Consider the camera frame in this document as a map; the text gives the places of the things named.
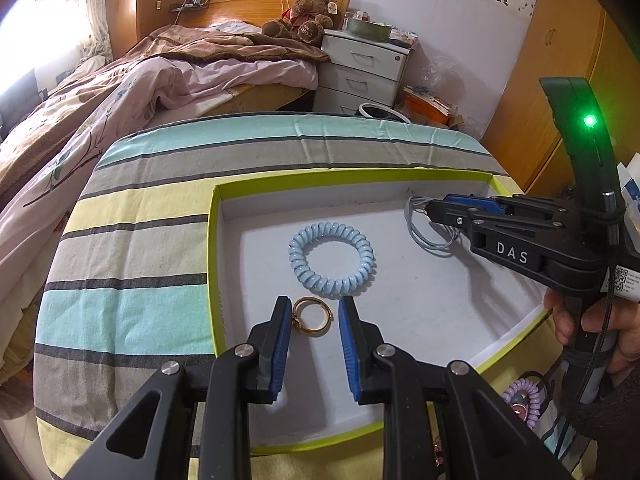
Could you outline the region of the person's right hand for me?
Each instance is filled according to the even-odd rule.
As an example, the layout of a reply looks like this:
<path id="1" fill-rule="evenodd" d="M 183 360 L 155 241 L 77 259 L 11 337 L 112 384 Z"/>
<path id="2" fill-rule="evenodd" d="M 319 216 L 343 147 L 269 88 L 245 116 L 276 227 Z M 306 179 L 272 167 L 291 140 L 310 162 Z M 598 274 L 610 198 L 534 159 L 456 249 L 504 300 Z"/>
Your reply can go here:
<path id="1" fill-rule="evenodd" d="M 555 337 L 561 344 L 568 344 L 575 331 L 575 322 L 565 307 L 565 298 L 560 292 L 548 289 L 544 294 L 544 307 L 552 313 Z M 599 333 L 605 316 L 606 301 L 594 304 L 582 316 L 582 329 L 587 333 Z M 616 347 L 608 362 L 608 372 L 615 385 L 620 384 L 639 364 L 640 354 L 639 305 L 615 297 L 608 321 L 609 330 L 617 330 Z"/>

